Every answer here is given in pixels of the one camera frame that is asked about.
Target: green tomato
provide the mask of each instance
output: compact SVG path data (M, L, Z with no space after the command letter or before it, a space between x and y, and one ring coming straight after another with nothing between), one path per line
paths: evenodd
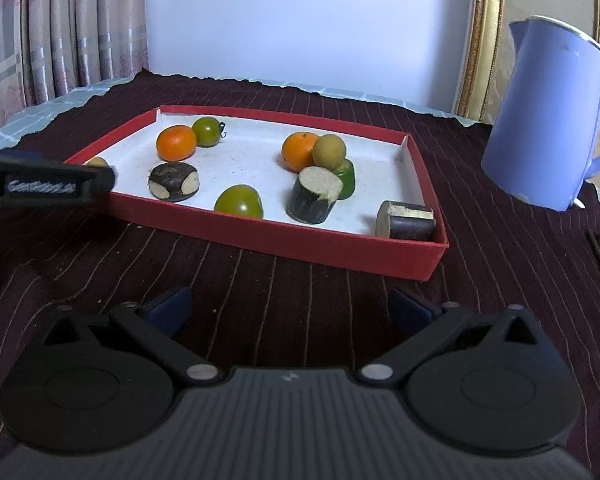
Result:
M196 134L198 146L202 148L210 148L220 142L220 138L224 137L224 123L221 123L215 117L200 117L193 123L192 129Z
M246 184L237 184L225 189L216 200L214 211L251 218L264 216L260 195Z

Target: blue kettle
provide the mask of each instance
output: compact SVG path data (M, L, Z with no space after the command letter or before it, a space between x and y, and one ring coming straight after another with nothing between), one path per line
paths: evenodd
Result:
M600 172L600 44L545 16L509 28L516 64L482 169L520 200L565 211Z

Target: curtain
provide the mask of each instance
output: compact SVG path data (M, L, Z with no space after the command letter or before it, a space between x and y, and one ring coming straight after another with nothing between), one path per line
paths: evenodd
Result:
M144 0L0 0L0 126L26 106L142 67Z

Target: brown tablecloth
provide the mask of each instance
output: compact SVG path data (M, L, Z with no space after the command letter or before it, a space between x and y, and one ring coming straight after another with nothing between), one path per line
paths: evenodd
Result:
M532 309L577 377L584 407L569 450L600 469L600 273L586 229L600 205L556 213L513 200L480 170L490 128L295 88L149 72L25 137L65 160L160 104L222 105L337 118L410 132L442 204L451 248L427 283L433 301L481 312ZM231 365L359 367L394 344L386 291L396 280L241 251L73 209L0 211L0 384L47 311L106 311L190 285L194 316L177 340ZM0 457L13 441L0 421Z

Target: screw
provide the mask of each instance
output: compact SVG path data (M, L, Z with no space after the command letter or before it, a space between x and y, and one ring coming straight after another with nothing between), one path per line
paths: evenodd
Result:
M197 381L210 381L218 375L218 369L207 364L191 365L187 368L187 375Z
M288 374L280 376L280 378L283 381L286 381L287 383L292 383L293 381L299 381L300 380L300 376L298 374L293 373L293 372L289 372Z
M385 381L394 374L394 370L387 365L371 363L362 367L360 373L365 379L369 379L370 381Z

